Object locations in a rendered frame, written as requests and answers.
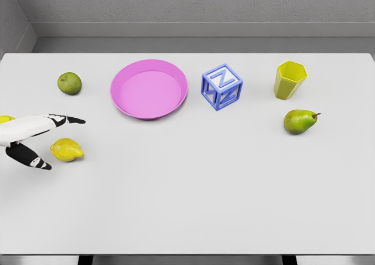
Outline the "blue letter block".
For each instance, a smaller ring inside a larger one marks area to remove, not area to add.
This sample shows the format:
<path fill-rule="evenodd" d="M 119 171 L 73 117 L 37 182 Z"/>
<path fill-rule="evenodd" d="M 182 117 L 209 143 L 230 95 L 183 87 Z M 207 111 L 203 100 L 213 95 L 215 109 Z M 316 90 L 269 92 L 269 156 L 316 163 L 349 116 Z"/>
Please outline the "blue letter block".
<path fill-rule="evenodd" d="M 242 78 L 226 63 L 202 74 L 201 94 L 219 111 L 240 98 Z"/>

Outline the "yellow lemon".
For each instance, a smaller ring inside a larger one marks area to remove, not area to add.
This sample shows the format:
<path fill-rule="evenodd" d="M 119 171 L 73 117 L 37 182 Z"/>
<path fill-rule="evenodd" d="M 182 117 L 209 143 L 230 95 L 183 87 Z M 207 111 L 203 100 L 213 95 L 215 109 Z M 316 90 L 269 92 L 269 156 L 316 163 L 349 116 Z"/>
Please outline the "yellow lemon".
<path fill-rule="evenodd" d="M 74 161 L 76 158 L 84 156 L 84 151 L 79 144 L 70 138 L 61 138 L 56 140 L 51 146 L 52 155 L 63 162 Z"/>

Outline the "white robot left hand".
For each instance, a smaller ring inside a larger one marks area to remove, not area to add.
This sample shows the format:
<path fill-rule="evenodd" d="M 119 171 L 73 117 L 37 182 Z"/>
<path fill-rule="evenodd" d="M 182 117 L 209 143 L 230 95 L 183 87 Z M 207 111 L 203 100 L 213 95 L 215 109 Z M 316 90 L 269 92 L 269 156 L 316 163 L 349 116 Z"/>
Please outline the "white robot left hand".
<path fill-rule="evenodd" d="M 22 144 L 23 140 L 44 134 L 64 124 L 84 124 L 80 118 L 58 115 L 30 115 L 0 124 L 0 146 L 15 161 L 31 168 L 51 170 L 52 166 L 45 162 L 32 149 Z"/>

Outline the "green apple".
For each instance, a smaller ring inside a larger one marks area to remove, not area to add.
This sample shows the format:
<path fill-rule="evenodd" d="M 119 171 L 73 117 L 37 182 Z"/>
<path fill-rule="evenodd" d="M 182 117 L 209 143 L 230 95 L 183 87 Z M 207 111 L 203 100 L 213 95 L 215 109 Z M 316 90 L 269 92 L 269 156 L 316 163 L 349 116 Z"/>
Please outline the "green apple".
<path fill-rule="evenodd" d="M 81 91 L 82 81 L 77 74 L 66 72 L 59 76 L 57 86 L 61 92 L 73 96 Z"/>

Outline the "green pear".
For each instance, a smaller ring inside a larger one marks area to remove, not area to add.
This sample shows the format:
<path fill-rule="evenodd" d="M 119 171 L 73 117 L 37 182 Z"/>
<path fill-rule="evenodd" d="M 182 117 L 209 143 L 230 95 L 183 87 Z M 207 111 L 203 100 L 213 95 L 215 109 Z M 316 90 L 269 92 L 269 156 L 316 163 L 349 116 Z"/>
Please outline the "green pear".
<path fill-rule="evenodd" d="M 284 128 L 291 134 L 302 134 L 317 122 L 319 115 L 309 110 L 291 110 L 284 117 Z"/>

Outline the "yellow-green cup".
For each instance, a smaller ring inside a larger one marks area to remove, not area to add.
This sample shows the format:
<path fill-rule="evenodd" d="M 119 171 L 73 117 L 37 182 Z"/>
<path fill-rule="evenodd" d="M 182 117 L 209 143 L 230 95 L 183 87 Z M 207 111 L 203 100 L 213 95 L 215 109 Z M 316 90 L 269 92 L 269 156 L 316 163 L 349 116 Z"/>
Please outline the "yellow-green cup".
<path fill-rule="evenodd" d="M 287 100 L 298 90 L 307 77 L 308 74 L 302 64 L 287 61 L 279 65 L 274 83 L 275 97 Z"/>

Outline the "pink plate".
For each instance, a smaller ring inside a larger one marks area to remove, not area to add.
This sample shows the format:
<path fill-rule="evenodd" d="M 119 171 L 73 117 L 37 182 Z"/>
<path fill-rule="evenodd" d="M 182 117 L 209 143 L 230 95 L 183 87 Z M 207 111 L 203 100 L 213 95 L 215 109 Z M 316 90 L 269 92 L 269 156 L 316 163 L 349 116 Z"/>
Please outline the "pink plate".
<path fill-rule="evenodd" d="M 188 81 L 180 68 L 164 60 L 133 62 L 113 78 L 110 96 L 128 116 L 151 120 L 175 111 L 185 100 Z"/>

